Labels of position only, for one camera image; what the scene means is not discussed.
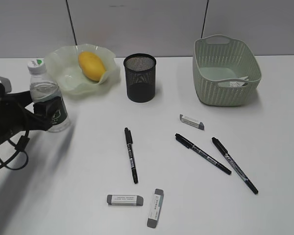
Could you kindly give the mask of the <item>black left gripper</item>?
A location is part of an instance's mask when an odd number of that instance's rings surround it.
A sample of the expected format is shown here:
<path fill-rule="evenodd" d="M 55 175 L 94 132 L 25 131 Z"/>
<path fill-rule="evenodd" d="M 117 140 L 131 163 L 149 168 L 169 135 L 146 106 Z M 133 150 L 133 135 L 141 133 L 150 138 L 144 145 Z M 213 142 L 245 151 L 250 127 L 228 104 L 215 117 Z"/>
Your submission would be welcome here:
<path fill-rule="evenodd" d="M 7 94 L 0 100 L 0 145 L 26 128 L 47 131 L 53 126 L 52 117 L 60 108 L 61 98 L 34 103 L 33 113 L 25 109 L 31 103 L 30 91 Z"/>

